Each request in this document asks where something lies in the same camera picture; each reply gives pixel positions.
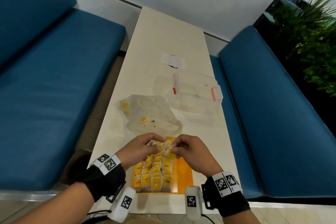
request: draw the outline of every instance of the table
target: table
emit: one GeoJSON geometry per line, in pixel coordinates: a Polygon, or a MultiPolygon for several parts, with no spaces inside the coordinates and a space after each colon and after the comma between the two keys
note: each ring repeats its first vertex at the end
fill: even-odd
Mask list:
{"type": "MultiPolygon", "coordinates": [[[[178,19],[143,7],[136,24],[124,63],[108,105],[90,162],[104,153],[115,153],[134,136],[125,130],[127,119],[119,110],[119,101],[131,94],[155,95],[157,78],[171,78],[176,69],[161,64],[162,53],[185,59],[186,69],[214,78],[208,48],[202,29],[178,19]]],[[[215,122],[200,120],[199,115],[174,110],[183,123],[183,133],[199,136],[224,170],[230,170],[239,180],[235,159],[221,105],[215,122]]],[[[206,178],[192,173],[194,185],[206,178]]],[[[126,172],[126,185],[131,185],[132,169],[126,172]]],[[[109,209],[110,203],[101,198],[91,211],[109,209]]],[[[185,214],[184,195],[137,194],[129,213],[185,214]]],[[[217,214],[218,211],[204,210],[217,214]]]]}

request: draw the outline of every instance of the person's left hand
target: person's left hand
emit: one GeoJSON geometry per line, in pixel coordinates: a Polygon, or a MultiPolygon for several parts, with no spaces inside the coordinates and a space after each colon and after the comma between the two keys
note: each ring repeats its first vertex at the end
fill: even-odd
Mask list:
{"type": "Polygon", "coordinates": [[[156,145],[146,145],[150,140],[156,140],[162,143],[165,141],[163,137],[155,133],[148,133],[133,138],[128,144],[115,153],[125,171],[140,161],[145,160],[147,155],[157,154],[162,150],[161,147],[156,145]]]}

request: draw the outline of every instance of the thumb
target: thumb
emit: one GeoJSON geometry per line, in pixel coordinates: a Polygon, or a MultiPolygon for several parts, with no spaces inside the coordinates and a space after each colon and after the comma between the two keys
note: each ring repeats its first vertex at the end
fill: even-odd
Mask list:
{"type": "Polygon", "coordinates": [[[147,146],[146,145],[147,155],[158,154],[161,150],[162,148],[160,146],[157,146],[157,145],[147,146]]]}
{"type": "Polygon", "coordinates": [[[187,150],[184,149],[183,147],[173,147],[171,151],[172,151],[172,153],[174,153],[174,154],[176,154],[180,157],[183,157],[183,158],[187,154],[187,150]]]}

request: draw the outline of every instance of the blue bench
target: blue bench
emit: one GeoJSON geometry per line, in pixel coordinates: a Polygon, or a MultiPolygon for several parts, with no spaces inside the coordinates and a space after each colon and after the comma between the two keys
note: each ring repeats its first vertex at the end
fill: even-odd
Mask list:
{"type": "Polygon", "coordinates": [[[73,154],[125,28],[76,0],[1,0],[0,189],[47,190],[73,154]]]}
{"type": "Polygon", "coordinates": [[[336,139],[258,32],[210,59],[245,196],[336,197],[336,139]]]}

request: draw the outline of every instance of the wrist strap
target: wrist strap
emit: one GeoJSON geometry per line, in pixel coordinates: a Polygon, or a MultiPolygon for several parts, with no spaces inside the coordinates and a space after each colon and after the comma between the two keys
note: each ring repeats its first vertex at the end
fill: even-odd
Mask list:
{"type": "Polygon", "coordinates": [[[78,181],[86,185],[95,202],[106,196],[112,203],[125,185],[125,177],[126,173],[119,158],[116,155],[110,157],[103,154],[90,163],[78,181]]]}
{"type": "Polygon", "coordinates": [[[218,209],[222,217],[228,217],[250,209],[242,194],[242,188],[229,171],[208,177],[202,184],[203,199],[207,209],[218,209]]]}

